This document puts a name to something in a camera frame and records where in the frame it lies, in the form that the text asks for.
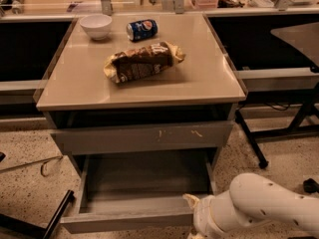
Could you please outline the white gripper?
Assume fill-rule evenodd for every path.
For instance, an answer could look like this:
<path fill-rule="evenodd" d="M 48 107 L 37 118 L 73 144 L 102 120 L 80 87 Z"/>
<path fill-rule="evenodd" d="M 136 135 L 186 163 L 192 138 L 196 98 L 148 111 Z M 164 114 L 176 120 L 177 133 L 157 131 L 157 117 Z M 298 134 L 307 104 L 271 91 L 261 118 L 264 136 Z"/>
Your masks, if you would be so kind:
<path fill-rule="evenodd" d="M 182 198 L 193 209 L 193 225 L 203 239 L 219 239 L 226 234 L 223 225 L 222 211 L 227 204 L 223 195 L 209 195 L 199 200 L 192 194 L 184 194 Z"/>

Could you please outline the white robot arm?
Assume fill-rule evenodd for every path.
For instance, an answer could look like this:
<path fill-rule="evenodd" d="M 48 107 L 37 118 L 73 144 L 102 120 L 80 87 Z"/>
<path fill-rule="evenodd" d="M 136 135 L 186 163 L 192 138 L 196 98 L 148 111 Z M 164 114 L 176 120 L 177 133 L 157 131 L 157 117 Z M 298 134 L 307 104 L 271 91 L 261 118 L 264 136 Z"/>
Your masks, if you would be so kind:
<path fill-rule="evenodd" d="M 241 228 L 278 221 L 319 237 L 319 199 L 290 191 L 255 173 L 241 173 L 229 189 L 201 199 L 185 194 L 195 234 L 187 239 L 219 239 Z"/>

